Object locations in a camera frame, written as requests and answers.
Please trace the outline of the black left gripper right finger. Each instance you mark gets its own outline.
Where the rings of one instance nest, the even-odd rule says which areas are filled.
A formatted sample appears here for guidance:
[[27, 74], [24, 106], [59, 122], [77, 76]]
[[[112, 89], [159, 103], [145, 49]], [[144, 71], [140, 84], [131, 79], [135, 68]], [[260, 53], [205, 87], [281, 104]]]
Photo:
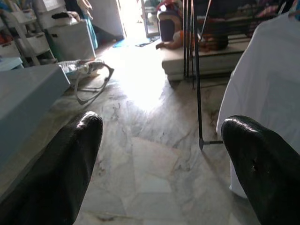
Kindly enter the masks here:
[[276, 132], [235, 115], [221, 136], [238, 180], [262, 225], [300, 223], [300, 156]]

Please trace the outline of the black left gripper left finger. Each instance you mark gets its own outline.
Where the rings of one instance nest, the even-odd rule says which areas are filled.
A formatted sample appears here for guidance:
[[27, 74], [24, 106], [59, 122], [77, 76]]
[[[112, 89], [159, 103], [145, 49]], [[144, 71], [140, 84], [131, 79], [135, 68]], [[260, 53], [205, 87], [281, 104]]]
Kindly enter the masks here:
[[103, 120], [76, 115], [24, 167], [0, 197], [3, 225], [71, 225], [86, 194], [102, 140]]

